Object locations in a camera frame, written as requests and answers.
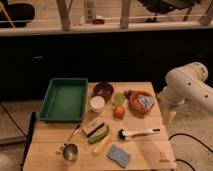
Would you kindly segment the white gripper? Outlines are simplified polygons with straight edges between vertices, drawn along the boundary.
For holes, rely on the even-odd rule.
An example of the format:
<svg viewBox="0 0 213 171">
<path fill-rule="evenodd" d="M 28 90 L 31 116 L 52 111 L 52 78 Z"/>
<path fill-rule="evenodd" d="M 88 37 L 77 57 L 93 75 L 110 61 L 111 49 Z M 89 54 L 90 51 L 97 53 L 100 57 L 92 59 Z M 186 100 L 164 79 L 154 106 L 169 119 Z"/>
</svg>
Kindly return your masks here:
<svg viewBox="0 0 213 171">
<path fill-rule="evenodd" d="M 174 110 L 175 105 L 168 102 L 160 102 L 160 110 L 162 114 L 163 123 L 168 126 L 176 116 L 176 111 Z"/>
</svg>

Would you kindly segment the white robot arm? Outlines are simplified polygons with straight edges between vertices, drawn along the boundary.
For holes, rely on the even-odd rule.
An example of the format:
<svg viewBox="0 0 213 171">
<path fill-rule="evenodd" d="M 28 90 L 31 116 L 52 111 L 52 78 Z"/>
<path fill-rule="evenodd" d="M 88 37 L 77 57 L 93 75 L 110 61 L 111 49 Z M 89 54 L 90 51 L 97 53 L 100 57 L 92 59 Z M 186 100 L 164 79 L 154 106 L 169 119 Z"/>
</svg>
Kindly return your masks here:
<svg viewBox="0 0 213 171">
<path fill-rule="evenodd" d="M 207 78 L 208 69 L 200 62 L 174 68 L 166 74 L 166 86 L 157 95 L 165 126 L 176 116 L 173 107 L 183 104 L 186 99 L 213 114 L 213 87 L 205 84 Z"/>
</svg>

